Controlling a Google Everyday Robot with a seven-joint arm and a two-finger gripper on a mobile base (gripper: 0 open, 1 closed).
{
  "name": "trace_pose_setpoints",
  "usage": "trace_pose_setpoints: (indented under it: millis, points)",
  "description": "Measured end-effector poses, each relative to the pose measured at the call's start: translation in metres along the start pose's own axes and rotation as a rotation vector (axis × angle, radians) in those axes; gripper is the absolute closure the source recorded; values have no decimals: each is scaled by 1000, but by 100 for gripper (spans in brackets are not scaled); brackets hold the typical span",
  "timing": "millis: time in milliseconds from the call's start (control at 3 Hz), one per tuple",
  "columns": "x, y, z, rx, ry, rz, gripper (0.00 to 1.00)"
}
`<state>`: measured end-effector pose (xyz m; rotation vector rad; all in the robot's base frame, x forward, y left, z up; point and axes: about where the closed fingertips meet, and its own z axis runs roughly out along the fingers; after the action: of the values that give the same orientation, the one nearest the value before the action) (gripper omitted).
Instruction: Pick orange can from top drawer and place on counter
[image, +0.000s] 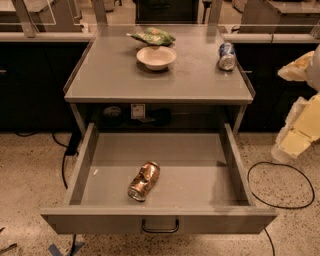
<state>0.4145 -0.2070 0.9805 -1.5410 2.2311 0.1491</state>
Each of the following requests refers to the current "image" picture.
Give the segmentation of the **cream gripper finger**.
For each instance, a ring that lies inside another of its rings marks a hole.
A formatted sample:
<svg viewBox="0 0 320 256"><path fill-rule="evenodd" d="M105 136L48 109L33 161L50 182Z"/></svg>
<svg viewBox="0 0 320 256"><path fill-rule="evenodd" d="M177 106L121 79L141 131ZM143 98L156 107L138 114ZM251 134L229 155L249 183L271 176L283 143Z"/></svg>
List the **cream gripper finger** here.
<svg viewBox="0 0 320 256"><path fill-rule="evenodd" d="M314 55L310 51L278 70L278 75L286 81L310 81L310 63Z"/></svg>
<svg viewBox="0 0 320 256"><path fill-rule="evenodd" d="M320 95L309 100L299 97L292 105L271 149L281 163L297 159L313 142L320 139Z"/></svg>

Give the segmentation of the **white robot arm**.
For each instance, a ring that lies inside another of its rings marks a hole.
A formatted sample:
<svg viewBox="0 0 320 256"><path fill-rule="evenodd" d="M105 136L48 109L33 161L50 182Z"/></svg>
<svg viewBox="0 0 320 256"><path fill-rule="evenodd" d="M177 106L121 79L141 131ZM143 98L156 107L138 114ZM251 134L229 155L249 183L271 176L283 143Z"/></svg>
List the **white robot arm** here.
<svg viewBox="0 0 320 256"><path fill-rule="evenodd" d="M296 159L320 139L320 45L283 66L278 75L286 81L305 81L316 91L309 100L299 97L292 105L285 125L271 149L272 157L282 163Z"/></svg>

